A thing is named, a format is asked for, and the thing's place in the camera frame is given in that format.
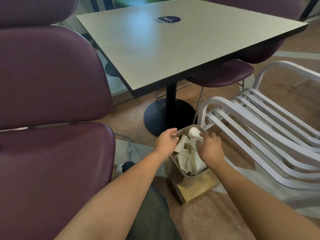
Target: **forearm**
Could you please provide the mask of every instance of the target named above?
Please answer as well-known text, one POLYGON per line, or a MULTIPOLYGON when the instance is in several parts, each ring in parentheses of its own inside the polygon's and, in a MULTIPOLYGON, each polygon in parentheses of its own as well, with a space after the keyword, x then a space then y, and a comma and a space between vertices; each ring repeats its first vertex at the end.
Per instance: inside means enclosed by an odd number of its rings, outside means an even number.
POLYGON ((218 177, 257 240, 318 239, 320 229, 316 225, 226 162, 209 168, 218 177))
POLYGON ((162 161, 151 153, 109 183, 79 211, 57 240, 125 239, 162 161))

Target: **purple chair backrest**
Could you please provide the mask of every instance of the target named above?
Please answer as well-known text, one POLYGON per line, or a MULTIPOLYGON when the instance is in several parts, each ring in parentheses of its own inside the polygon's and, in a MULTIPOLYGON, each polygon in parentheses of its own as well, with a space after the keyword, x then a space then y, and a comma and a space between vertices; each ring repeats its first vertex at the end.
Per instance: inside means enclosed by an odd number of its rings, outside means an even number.
MULTIPOLYGON (((208 0, 208 2, 292 20, 298 20, 303 12, 302 0, 208 0)), ((238 58, 251 64, 261 63, 270 58, 283 42, 284 40, 281 40, 273 44, 246 49, 238 58)))
POLYGON ((96 51, 80 34, 55 25, 78 0, 0 1, 0 130, 89 121, 112 98, 96 51))

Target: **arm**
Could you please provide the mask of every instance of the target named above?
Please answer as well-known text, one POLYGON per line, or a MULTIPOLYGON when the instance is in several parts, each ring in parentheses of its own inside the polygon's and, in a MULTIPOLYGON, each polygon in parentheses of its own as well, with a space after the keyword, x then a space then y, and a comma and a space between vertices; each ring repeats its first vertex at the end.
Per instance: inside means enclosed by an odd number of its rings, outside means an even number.
POLYGON ((319 239, 320 229, 307 218, 266 192, 224 161, 221 138, 201 134, 200 158, 226 189, 257 240, 319 239))
POLYGON ((125 239, 159 166, 178 143, 176 131, 163 132, 154 151, 98 192, 55 240, 125 239))

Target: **gray pants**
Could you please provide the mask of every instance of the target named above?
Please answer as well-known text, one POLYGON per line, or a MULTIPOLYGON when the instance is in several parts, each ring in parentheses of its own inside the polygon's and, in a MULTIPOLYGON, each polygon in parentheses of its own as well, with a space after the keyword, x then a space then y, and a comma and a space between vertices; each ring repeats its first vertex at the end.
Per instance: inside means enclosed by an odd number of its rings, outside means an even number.
POLYGON ((126 240, 182 240, 166 199, 150 186, 126 240))

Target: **hand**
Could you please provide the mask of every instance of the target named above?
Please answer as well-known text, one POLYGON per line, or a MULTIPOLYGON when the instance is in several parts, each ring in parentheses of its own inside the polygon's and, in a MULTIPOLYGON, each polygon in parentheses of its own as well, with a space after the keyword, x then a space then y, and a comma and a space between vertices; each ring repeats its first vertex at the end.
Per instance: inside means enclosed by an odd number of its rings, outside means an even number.
POLYGON ((204 138, 201 145, 200 141, 196 142, 199 157, 206 164, 207 167, 214 167, 215 165, 224 162, 224 152, 221 147, 221 138, 215 133, 200 134, 204 138))
POLYGON ((167 129, 162 132, 155 142, 153 152, 156 153, 162 161, 169 157, 177 146, 179 137, 176 137, 177 128, 167 129))

